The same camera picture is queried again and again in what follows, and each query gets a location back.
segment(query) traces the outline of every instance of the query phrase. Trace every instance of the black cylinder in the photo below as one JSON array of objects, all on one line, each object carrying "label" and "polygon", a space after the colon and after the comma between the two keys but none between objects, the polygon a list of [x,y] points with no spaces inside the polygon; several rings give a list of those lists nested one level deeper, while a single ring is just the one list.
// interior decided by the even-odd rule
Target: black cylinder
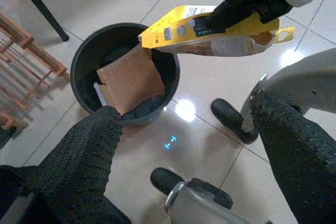
[{"label": "black cylinder", "polygon": [[165,168],[156,168],[151,174],[151,182],[156,189],[168,195],[183,178]]}]

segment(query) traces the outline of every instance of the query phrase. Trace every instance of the black trash bin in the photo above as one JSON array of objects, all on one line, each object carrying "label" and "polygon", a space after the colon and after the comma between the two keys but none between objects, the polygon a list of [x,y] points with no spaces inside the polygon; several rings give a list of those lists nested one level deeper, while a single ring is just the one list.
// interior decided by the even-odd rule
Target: black trash bin
[{"label": "black trash bin", "polygon": [[[134,48],[139,43],[138,35],[146,29],[146,26],[134,23],[107,26],[89,36],[77,50],[71,65],[71,87],[78,102],[90,114],[101,107],[93,87],[95,82],[101,83],[96,70]],[[177,89],[180,79],[177,56],[152,50],[152,59],[165,86],[165,95],[147,100],[123,115],[126,125],[147,124],[155,120]]]}]

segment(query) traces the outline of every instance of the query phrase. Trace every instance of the yellow cardboard box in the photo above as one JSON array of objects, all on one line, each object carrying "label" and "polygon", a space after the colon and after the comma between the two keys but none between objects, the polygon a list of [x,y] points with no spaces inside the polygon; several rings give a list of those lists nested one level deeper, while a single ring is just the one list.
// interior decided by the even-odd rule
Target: yellow cardboard box
[{"label": "yellow cardboard box", "polygon": [[[225,30],[208,29],[204,25],[205,18],[215,7],[174,8],[139,36],[142,47],[163,52],[240,57],[293,39],[293,27],[279,29],[279,19],[263,24],[258,14]],[[287,33],[284,39],[280,39],[281,32]]]}]

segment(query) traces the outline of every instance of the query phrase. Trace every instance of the black mesh fabric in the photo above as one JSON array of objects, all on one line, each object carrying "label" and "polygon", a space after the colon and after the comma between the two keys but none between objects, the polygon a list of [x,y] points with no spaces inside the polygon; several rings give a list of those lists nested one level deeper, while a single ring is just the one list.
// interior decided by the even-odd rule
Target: black mesh fabric
[{"label": "black mesh fabric", "polygon": [[275,96],[251,102],[272,171],[299,223],[335,223],[336,142]]},{"label": "black mesh fabric", "polygon": [[13,173],[20,176],[24,181],[26,181],[28,177],[33,176],[37,170],[38,166],[12,167]]},{"label": "black mesh fabric", "polygon": [[0,220],[16,199],[24,180],[8,165],[0,166]]},{"label": "black mesh fabric", "polygon": [[131,224],[130,219],[120,211],[108,198],[103,198],[101,214],[95,224]]},{"label": "black mesh fabric", "polygon": [[94,223],[122,129],[109,106],[77,123],[27,178],[23,193],[34,191],[61,223]]}]

